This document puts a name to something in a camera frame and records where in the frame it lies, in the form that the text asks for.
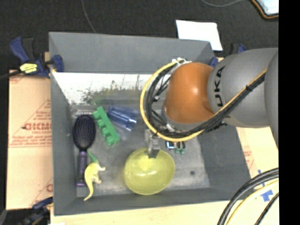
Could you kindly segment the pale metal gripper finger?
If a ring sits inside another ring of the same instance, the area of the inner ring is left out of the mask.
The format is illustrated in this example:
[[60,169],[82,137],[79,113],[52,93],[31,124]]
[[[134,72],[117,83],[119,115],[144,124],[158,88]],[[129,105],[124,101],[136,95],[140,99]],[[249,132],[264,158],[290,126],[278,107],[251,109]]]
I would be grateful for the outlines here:
[[160,150],[159,140],[156,135],[150,137],[150,158],[156,158]]
[[145,146],[149,150],[151,148],[152,132],[149,129],[144,131]]

